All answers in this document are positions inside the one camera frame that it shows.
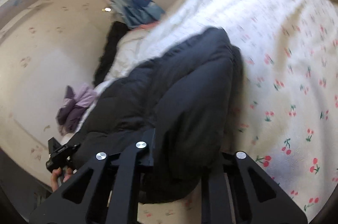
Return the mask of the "person's left hand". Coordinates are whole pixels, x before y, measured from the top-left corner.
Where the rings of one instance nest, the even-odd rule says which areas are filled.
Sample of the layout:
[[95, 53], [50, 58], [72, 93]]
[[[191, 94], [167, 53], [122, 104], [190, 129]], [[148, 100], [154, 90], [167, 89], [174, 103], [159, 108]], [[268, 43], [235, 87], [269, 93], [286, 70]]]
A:
[[71, 168], [67, 168], [66, 170], [62, 168], [53, 170], [50, 178], [52, 191], [55, 192], [59, 186], [69, 180], [72, 175], [73, 170]]

